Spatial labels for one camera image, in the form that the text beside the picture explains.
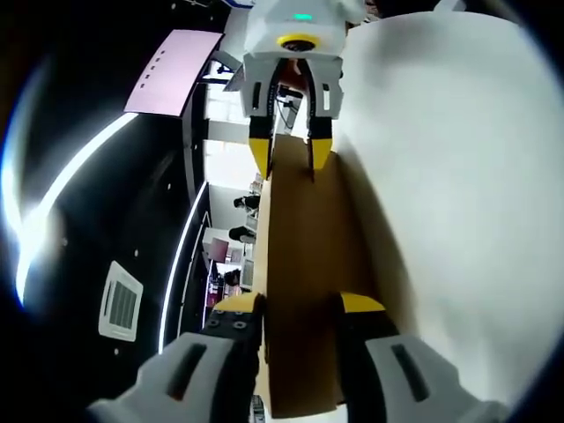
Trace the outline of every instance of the black cable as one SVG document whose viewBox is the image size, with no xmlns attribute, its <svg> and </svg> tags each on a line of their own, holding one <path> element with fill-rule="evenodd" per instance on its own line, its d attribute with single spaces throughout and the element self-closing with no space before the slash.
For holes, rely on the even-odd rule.
<svg viewBox="0 0 564 423">
<path fill-rule="evenodd" d="M 282 113 L 282 109 L 280 108 L 280 103 L 282 101 L 281 100 L 277 100 L 276 101 L 276 105 L 278 106 L 278 112 L 280 113 L 280 118 L 282 119 L 282 122 L 284 122 L 284 125 L 289 129 L 292 130 L 293 127 L 290 127 L 290 125 L 288 125 L 287 120 L 284 118 L 284 114 Z"/>
</svg>

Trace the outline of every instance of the ceiling vent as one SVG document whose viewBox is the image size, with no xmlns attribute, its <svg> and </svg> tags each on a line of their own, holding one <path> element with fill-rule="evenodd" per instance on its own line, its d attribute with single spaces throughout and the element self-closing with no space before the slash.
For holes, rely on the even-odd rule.
<svg viewBox="0 0 564 423">
<path fill-rule="evenodd" d="M 143 285 L 113 261 L 100 304 L 98 332 L 108 338 L 135 341 L 142 294 Z"/>
</svg>

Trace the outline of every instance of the pink panel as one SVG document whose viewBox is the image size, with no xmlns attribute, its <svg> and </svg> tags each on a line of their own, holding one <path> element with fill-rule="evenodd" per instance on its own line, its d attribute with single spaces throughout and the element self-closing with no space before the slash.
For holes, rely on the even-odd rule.
<svg viewBox="0 0 564 423">
<path fill-rule="evenodd" d="M 126 112 L 180 116 L 193 86 L 223 34 L 175 29 L 145 67 Z"/>
<path fill-rule="evenodd" d="M 225 263 L 227 257 L 227 250 L 229 249 L 229 242 L 219 240 L 218 238 L 211 238 L 210 251 L 208 257 L 210 260 L 218 263 Z"/>
</svg>

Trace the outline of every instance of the green indicator light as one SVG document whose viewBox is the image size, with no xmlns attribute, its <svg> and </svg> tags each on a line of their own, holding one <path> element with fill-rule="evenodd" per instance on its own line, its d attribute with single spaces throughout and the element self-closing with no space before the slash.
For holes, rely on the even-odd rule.
<svg viewBox="0 0 564 423">
<path fill-rule="evenodd" d="M 293 18 L 298 20 L 311 20 L 313 19 L 313 16 L 308 15 L 307 13 L 296 13 L 293 15 Z"/>
</svg>

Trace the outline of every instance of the cardboard box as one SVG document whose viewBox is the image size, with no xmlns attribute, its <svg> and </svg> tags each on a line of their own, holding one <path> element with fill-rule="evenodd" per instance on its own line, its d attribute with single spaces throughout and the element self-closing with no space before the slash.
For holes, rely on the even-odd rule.
<svg viewBox="0 0 564 423">
<path fill-rule="evenodd" d="M 375 296 L 338 157 L 332 153 L 312 182 L 306 150 L 300 138 L 277 136 L 258 221 L 253 287 L 266 294 L 267 312 L 256 390 L 275 419 L 342 402 L 330 297 Z"/>
</svg>

